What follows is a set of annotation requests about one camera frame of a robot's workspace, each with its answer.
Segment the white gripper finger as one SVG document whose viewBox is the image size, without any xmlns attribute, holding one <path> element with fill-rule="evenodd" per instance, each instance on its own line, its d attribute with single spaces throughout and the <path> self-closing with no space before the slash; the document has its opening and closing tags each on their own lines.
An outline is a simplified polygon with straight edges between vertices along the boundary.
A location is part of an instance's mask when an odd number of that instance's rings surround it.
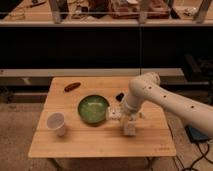
<svg viewBox="0 0 213 171">
<path fill-rule="evenodd" d="M 135 128 L 135 121 L 129 118 L 125 118 L 123 121 L 123 134 L 125 136 L 135 136 L 136 135 L 136 128 Z"/>
</svg>

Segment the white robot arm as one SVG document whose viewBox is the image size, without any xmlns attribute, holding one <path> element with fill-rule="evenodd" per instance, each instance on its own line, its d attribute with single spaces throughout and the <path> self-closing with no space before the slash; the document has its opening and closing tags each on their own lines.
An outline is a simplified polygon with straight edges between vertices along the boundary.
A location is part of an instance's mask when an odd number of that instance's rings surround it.
<svg viewBox="0 0 213 171">
<path fill-rule="evenodd" d="M 155 72 L 148 72 L 130 80 L 121 111 L 125 115 L 135 115 L 145 101 L 176 114 L 213 138 L 213 107 L 163 89 L 160 86 L 160 77 Z"/>
</svg>

